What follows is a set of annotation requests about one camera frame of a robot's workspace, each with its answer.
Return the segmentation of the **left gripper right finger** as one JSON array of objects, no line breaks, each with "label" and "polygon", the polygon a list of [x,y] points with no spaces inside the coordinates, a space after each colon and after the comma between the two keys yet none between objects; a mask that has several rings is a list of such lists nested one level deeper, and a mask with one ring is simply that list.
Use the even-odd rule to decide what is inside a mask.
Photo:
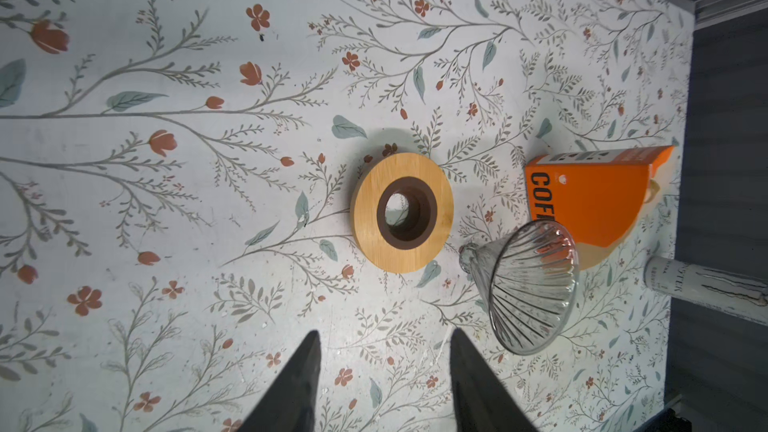
[{"label": "left gripper right finger", "polygon": [[536,431],[461,329],[451,335],[449,364],[457,431]]}]

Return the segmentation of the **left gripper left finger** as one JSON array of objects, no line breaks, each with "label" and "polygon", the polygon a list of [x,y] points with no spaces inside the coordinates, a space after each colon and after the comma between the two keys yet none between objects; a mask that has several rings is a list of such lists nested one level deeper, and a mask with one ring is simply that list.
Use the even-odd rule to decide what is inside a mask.
[{"label": "left gripper left finger", "polygon": [[239,431],[313,431],[321,362],[320,334],[312,330]]}]

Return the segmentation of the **grey glass dripper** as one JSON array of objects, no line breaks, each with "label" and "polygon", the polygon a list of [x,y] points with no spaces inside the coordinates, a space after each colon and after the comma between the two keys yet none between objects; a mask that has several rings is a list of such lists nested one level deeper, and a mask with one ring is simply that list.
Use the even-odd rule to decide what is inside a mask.
[{"label": "grey glass dripper", "polygon": [[500,345],[516,355],[548,347],[576,303],[579,259],[567,229],[535,220],[484,245],[467,243],[459,263],[476,284]]}]

